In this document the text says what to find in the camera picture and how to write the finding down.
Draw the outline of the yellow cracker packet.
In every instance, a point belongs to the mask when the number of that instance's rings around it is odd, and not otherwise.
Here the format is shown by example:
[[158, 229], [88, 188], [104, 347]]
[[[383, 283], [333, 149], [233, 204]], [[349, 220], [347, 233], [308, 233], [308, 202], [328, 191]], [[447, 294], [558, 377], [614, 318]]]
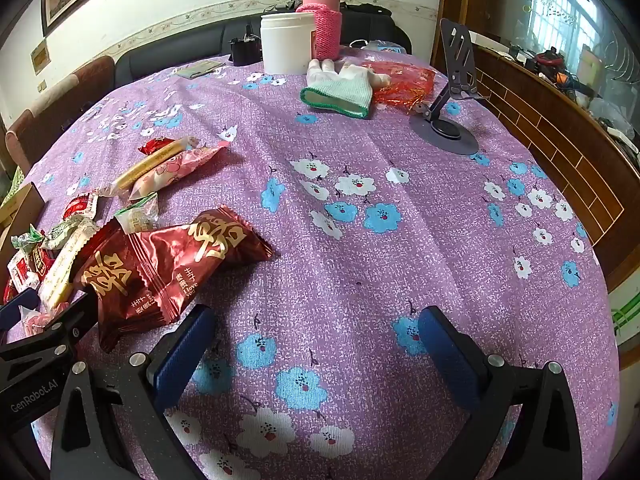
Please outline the yellow cracker packet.
[[58, 253], [39, 289], [39, 298], [47, 313], [53, 312], [59, 304], [70, 298], [73, 290], [70, 271], [75, 258], [82, 246], [98, 232], [98, 229], [99, 227], [92, 220], [82, 220]]

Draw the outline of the large dark red snack bag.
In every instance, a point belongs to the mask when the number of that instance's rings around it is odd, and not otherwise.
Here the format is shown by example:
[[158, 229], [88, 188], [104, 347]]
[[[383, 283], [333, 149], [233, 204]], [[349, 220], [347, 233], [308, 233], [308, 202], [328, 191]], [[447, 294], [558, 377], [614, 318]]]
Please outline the large dark red snack bag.
[[75, 257], [70, 277], [98, 297], [99, 345], [178, 321], [202, 285], [225, 266], [267, 261], [273, 248], [227, 206], [182, 226], [127, 234], [112, 219]]

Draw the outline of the red white snack packet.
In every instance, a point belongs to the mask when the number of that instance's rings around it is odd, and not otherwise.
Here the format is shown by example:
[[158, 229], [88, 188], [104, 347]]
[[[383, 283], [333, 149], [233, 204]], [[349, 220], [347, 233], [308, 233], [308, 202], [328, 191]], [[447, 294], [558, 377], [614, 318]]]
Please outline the red white snack packet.
[[81, 217], [89, 220], [96, 218], [96, 212], [98, 211], [99, 195], [93, 192], [82, 193], [74, 197], [65, 207], [62, 219], [64, 221]]

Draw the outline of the green white snack packet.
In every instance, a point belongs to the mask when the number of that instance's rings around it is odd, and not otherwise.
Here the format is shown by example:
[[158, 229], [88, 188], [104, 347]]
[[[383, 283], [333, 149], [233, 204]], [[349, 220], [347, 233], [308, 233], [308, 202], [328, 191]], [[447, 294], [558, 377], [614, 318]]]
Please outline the green white snack packet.
[[117, 211], [115, 219], [126, 234], [154, 230], [158, 220], [157, 192]]

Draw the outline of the long yellow biscuit packet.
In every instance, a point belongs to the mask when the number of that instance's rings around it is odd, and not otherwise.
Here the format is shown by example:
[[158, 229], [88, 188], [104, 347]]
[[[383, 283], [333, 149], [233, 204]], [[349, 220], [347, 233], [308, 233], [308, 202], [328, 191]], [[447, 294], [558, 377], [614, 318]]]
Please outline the long yellow biscuit packet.
[[111, 183], [97, 188], [94, 192], [99, 196], [113, 197], [122, 194], [126, 190], [129, 190], [139, 178], [144, 176], [147, 172], [160, 166], [162, 162], [170, 159], [172, 156], [182, 153], [188, 148], [196, 148], [200, 140], [195, 136], [185, 136], [179, 140], [173, 140], [168, 144], [158, 148], [151, 155], [145, 156], [131, 166], [128, 170], [124, 171]]

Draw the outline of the small red candy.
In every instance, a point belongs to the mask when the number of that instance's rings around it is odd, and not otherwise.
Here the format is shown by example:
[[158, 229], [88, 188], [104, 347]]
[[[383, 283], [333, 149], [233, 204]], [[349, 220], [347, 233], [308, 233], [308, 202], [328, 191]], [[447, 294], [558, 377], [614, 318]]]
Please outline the small red candy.
[[157, 152], [162, 152], [168, 146], [171, 146], [175, 143], [174, 139], [166, 138], [166, 136], [158, 136], [157, 138], [151, 139], [140, 148], [138, 151], [145, 156], [151, 156]]

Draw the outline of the pink snack packet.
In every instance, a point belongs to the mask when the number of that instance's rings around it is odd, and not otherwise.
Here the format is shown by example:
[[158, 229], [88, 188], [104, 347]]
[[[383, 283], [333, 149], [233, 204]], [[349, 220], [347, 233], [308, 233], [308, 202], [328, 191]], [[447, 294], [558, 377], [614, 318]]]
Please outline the pink snack packet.
[[215, 146], [192, 148], [192, 150], [186, 150], [172, 156], [134, 182], [129, 195], [130, 202], [141, 200], [192, 174], [193, 171], [212, 160], [215, 155], [228, 148], [229, 145], [229, 141], [220, 141]]

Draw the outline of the red peanut snack packet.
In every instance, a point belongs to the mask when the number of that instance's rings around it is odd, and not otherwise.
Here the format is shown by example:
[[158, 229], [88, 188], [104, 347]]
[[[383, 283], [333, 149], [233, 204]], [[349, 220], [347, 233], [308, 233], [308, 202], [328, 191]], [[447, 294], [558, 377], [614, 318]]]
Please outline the red peanut snack packet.
[[28, 288], [38, 290], [54, 260], [53, 252], [40, 245], [36, 245], [31, 252], [19, 249], [8, 263], [9, 278], [3, 301], [9, 302]]

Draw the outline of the green candy packet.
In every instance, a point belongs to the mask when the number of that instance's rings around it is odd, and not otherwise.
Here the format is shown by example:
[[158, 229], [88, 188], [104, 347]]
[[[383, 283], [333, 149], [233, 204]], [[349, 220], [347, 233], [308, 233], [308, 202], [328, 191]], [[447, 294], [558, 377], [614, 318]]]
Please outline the green candy packet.
[[26, 233], [12, 236], [11, 244], [15, 249], [22, 250], [25, 254], [29, 254], [37, 245], [40, 245], [43, 249], [52, 250], [52, 252], [68, 250], [77, 255], [80, 248], [88, 242], [97, 228], [98, 226], [93, 220], [80, 214], [74, 214], [47, 233], [38, 231], [31, 224]]

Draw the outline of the cardboard box tray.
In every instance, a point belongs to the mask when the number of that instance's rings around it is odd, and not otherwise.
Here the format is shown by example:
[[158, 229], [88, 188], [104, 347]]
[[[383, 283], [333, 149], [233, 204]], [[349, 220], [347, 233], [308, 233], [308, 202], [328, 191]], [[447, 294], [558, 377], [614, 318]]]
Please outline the cardboard box tray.
[[32, 183], [24, 185], [6, 202], [0, 210], [1, 221], [1, 255], [0, 255], [0, 286], [4, 290], [9, 271], [6, 267], [15, 254], [11, 237], [28, 231], [31, 224], [35, 224], [44, 207], [44, 200]]

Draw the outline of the purple floral tablecloth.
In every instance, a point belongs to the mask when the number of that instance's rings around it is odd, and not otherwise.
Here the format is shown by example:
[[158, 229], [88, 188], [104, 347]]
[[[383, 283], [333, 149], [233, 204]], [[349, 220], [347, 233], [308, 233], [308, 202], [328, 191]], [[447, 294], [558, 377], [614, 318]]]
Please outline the purple floral tablecloth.
[[41, 229], [158, 136], [228, 146], [160, 191], [160, 224], [226, 205], [273, 260], [217, 272], [198, 295], [213, 347], [166, 416], [212, 479], [423, 479], [465, 420], [418, 333], [434, 304], [487, 352], [559, 362], [582, 474], [605, 471], [620, 396], [608, 294], [578, 194], [489, 110], [454, 118], [480, 142], [439, 151], [407, 114], [306, 107], [303, 78], [224, 66], [162, 70], [111, 92], [36, 162]]

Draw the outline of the black small box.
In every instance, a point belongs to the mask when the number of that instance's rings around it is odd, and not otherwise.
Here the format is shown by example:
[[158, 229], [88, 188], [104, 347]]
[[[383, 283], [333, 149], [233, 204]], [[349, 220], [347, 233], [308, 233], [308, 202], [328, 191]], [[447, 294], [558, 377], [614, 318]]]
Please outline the black small box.
[[234, 66], [247, 66], [262, 60], [262, 40], [253, 32], [250, 23], [245, 26], [244, 36], [230, 41], [230, 61]]

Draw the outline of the black phone stand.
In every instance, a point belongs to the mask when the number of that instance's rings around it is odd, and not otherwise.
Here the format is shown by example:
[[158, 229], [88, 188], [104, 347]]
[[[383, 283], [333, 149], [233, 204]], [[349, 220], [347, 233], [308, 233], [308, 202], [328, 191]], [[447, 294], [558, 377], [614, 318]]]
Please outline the black phone stand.
[[432, 104], [421, 114], [410, 117], [409, 124], [414, 133], [435, 148], [463, 156], [474, 155], [478, 151], [478, 143], [473, 133], [458, 122], [442, 117], [446, 104], [483, 99], [477, 90], [470, 31], [465, 25], [442, 18], [440, 39], [447, 82]]

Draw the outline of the pink sleeved glass bottle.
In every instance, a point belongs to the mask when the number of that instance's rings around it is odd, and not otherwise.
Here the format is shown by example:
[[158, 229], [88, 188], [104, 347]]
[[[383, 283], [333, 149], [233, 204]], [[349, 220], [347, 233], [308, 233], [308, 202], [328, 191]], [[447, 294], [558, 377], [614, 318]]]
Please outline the pink sleeved glass bottle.
[[316, 46], [314, 57], [319, 61], [335, 61], [341, 51], [341, 0], [302, 0], [297, 12], [314, 14]]

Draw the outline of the black sofa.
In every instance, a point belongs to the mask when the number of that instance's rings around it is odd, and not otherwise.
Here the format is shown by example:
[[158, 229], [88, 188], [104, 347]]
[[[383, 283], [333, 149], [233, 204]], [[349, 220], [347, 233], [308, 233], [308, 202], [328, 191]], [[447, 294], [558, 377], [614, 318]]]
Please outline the black sofa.
[[[383, 40], [398, 44], [409, 54], [409, 36], [394, 22], [392, 12], [371, 3], [341, 4], [341, 44], [355, 40]], [[231, 40], [242, 38], [246, 26], [259, 32], [260, 15], [250, 14], [198, 26], [157, 39], [130, 50], [115, 63], [114, 87], [150, 76], [167, 67], [183, 65], [201, 58], [231, 53]]]

